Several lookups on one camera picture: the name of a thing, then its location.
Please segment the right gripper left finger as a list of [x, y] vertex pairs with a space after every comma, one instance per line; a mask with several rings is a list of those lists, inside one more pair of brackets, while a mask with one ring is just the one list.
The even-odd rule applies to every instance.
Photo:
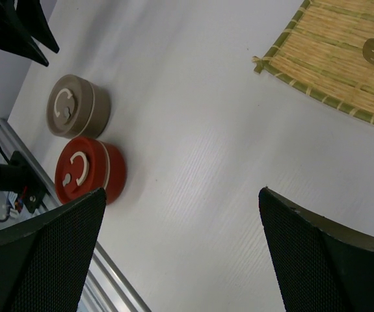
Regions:
[[105, 206], [98, 188], [0, 230], [0, 311], [77, 311]]

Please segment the steel round container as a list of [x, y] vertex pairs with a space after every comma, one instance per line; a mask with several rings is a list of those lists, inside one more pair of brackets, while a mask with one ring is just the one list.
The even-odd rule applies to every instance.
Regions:
[[109, 180], [104, 186], [107, 205], [112, 204], [122, 193], [127, 179], [127, 167], [122, 152], [114, 145], [104, 143], [109, 156]]
[[92, 110], [88, 117], [81, 135], [84, 137], [98, 138], [105, 129], [110, 113], [111, 113], [111, 99], [106, 89], [90, 83], [93, 92]]

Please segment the red round lid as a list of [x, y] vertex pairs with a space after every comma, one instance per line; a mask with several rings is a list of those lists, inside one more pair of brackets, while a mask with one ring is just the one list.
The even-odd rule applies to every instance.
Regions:
[[106, 188], [110, 158], [103, 143], [79, 136], [64, 147], [56, 166], [55, 190], [61, 203], [68, 203], [91, 190]]

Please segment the grey round lid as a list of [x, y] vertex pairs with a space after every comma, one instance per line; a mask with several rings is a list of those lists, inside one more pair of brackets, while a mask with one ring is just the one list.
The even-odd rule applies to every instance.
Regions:
[[56, 136], [73, 138], [88, 122], [92, 111], [90, 83], [76, 75], [62, 76], [53, 86], [46, 108], [49, 130]]

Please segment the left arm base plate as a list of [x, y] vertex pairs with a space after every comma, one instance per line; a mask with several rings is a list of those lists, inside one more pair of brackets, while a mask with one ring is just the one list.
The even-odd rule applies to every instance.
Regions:
[[47, 194], [45, 185], [21, 152], [13, 152], [9, 165], [12, 165], [18, 174], [14, 179], [19, 185], [16, 187], [16, 194], [22, 200], [23, 206], [30, 213], [34, 213], [41, 208]]

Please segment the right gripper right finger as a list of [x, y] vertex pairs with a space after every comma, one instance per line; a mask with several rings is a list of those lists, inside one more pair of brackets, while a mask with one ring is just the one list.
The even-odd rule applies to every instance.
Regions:
[[374, 311], [374, 237], [267, 187], [259, 210], [286, 311]]

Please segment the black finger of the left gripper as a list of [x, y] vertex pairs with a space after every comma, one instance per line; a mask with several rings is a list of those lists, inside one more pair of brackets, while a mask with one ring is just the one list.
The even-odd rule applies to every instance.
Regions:
[[18, 0], [16, 14], [34, 39], [52, 52], [59, 52], [59, 46], [49, 28], [39, 0]]

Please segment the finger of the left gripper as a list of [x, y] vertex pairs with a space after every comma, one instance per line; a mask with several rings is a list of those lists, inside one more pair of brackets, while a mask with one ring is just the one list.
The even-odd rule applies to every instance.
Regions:
[[20, 21], [14, 1], [0, 1], [0, 49], [43, 66], [49, 62]]

